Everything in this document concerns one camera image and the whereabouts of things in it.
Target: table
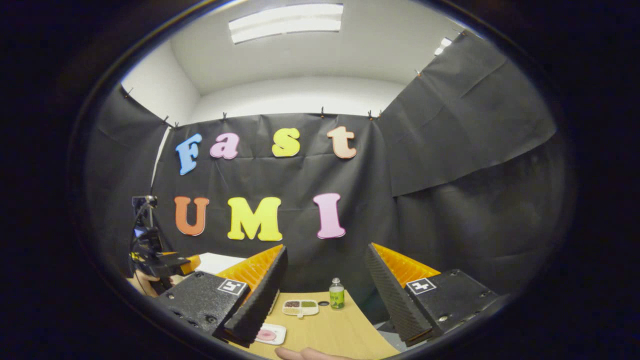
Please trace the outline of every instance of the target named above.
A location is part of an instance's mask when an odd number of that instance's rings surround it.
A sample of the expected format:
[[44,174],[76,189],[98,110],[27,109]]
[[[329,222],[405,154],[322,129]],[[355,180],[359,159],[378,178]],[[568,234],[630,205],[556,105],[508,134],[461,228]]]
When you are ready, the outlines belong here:
[[278,346],[295,351],[310,347],[327,354],[353,359],[382,359],[398,354],[398,351],[367,320],[348,291],[344,291],[343,309],[333,310],[331,306],[319,306],[318,314],[305,316],[302,319],[282,313],[284,302],[296,299],[329,301],[329,292],[280,293],[273,311],[264,322],[287,328],[287,335],[282,345],[269,345],[255,341],[249,348],[244,348],[234,343],[230,344],[268,359],[279,359],[274,352]]

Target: small bottle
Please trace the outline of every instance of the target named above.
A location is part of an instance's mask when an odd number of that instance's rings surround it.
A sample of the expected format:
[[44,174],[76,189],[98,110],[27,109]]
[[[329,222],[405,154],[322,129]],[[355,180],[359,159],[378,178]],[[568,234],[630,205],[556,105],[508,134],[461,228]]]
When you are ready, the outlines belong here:
[[339,310],[344,308],[344,286],[337,277],[333,278],[331,286],[329,287],[329,299],[332,309]]

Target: ceiling light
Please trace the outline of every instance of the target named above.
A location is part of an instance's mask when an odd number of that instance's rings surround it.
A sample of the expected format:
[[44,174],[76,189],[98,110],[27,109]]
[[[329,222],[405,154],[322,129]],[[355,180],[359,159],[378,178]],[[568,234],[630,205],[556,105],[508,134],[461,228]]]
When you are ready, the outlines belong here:
[[269,9],[229,22],[234,44],[285,33],[339,31],[342,4],[303,4]]

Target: white wall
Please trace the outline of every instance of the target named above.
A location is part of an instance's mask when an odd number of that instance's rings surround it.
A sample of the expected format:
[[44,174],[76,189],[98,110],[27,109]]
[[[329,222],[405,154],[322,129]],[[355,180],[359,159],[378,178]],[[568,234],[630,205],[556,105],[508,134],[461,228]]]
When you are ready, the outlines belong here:
[[386,81],[304,77],[259,81],[203,96],[189,123],[227,117],[274,113],[378,115],[406,85]]
[[200,93],[165,42],[145,57],[122,80],[126,91],[142,106],[169,123],[188,123]]

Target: green label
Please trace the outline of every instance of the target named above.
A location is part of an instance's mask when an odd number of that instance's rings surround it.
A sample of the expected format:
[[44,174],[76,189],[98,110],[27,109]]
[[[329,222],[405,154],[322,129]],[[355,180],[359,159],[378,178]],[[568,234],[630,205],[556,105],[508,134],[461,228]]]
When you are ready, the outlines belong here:
[[344,307],[344,290],[335,293],[329,291],[329,300],[332,309],[342,309]]

